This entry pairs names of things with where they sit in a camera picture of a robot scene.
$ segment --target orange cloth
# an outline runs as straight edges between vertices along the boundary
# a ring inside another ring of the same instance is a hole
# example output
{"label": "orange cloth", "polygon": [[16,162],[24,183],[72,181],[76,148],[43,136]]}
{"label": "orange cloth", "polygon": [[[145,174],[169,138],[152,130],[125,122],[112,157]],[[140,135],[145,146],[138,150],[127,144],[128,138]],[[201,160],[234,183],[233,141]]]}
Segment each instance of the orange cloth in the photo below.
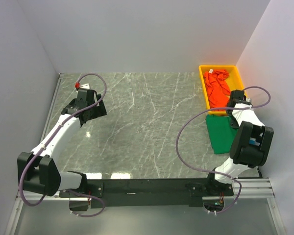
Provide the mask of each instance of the orange cloth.
{"label": "orange cloth", "polygon": [[212,73],[205,72],[204,79],[210,108],[226,107],[231,94],[226,83],[229,73],[226,70],[214,70]]}

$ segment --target white wall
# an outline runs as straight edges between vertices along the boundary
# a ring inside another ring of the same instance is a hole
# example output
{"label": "white wall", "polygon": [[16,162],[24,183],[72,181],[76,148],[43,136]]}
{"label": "white wall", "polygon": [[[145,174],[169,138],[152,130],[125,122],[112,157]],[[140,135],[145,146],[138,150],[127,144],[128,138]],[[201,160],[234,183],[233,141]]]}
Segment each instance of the white wall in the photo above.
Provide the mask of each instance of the white wall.
{"label": "white wall", "polygon": [[236,64],[269,0],[18,0],[57,72]]}
{"label": "white wall", "polygon": [[40,139],[57,74],[16,0],[0,0],[0,234],[17,193],[17,156]]}
{"label": "white wall", "polygon": [[[288,234],[294,235],[294,0],[271,0],[237,65],[245,86],[263,86],[272,94],[271,104],[256,111],[274,128],[262,171],[270,178]],[[254,102],[266,99],[258,94],[249,93]]]}

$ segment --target marble tabletop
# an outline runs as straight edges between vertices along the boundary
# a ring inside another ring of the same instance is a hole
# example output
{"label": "marble tabletop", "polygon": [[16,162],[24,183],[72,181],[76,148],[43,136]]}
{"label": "marble tabletop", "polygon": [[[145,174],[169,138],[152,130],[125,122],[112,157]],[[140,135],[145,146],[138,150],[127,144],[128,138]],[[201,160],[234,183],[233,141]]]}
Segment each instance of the marble tabletop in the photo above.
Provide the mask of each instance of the marble tabletop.
{"label": "marble tabletop", "polygon": [[[107,83],[104,104],[107,115],[87,122],[70,140],[59,159],[59,171],[92,173],[94,178],[190,178],[206,173],[189,169],[175,152],[182,125],[205,109],[198,73],[100,73]],[[48,132],[61,110],[76,97],[74,84],[80,74],[61,74]],[[84,78],[102,93],[102,82]],[[182,133],[182,157],[191,165],[213,169],[228,154],[214,154],[205,115],[195,119]],[[251,169],[240,177],[259,177]]]}

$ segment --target folded green cloth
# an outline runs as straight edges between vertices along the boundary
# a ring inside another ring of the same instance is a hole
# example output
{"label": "folded green cloth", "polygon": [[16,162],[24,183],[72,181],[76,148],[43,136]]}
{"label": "folded green cloth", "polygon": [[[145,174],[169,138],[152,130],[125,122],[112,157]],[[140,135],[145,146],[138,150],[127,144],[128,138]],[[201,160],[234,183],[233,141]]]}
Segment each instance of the folded green cloth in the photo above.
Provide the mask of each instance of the folded green cloth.
{"label": "folded green cloth", "polygon": [[206,124],[215,154],[228,153],[237,130],[230,126],[229,116],[207,115]]}

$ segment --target yellow bin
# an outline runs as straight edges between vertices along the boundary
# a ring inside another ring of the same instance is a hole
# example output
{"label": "yellow bin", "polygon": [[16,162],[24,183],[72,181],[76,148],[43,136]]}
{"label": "yellow bin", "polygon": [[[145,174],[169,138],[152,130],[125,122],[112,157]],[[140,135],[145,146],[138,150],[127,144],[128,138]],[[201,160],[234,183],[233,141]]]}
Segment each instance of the yellow bin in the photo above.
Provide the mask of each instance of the yellow bin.
{"label": "yellow bin", "polygon": [[[205,81],[203,74],[209,70],[227,70],[229,77],[225,80],[231,91],[244,89],[239,71],[235,65],[200,65],[199,66],[199,77],[202,84],[202,92],[204,94],[206,109],[210,109],[209,100],[207,96]],[[226,111],[208,111],[208,114],[214,114],[219,116],[227,115]]]}

